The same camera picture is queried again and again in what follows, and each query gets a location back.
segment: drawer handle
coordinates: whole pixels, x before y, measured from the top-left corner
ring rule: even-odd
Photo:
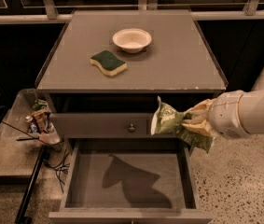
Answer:
[[[129,132],[134,133],[135,132],[135,126],[131,123],[129,127]]]

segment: drawer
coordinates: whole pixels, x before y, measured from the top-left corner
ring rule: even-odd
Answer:
[[[148,137],[153,114],[56,113],[51,120],[65,138]]]
[[[176,139],[78,139],[54,223],[208,223]]]

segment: green scouring pad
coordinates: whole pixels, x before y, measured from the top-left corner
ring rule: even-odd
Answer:
[[[90,58],[106,76],[112,77],[127,68],[127,64],[118,59],[111,51],[104,50]]]

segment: white bowl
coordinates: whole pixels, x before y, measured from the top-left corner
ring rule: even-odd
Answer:
[[[137,53],[151,42],[151,35],[141,29],[123,29],[113,35],[113,42],[128,53]]]

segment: plastic wrapper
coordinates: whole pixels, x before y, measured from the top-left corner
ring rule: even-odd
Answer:
[[[158,97],[159,108],[155,112],[151,123],[151,134],[171,133],[190,146],[199,147],[206,152],[213,144],[214,137],[205,136],[200,133],[194,133],[182,125],[184,119],[191,119],[192,114],[178,112],[170,105],[161,101]]]

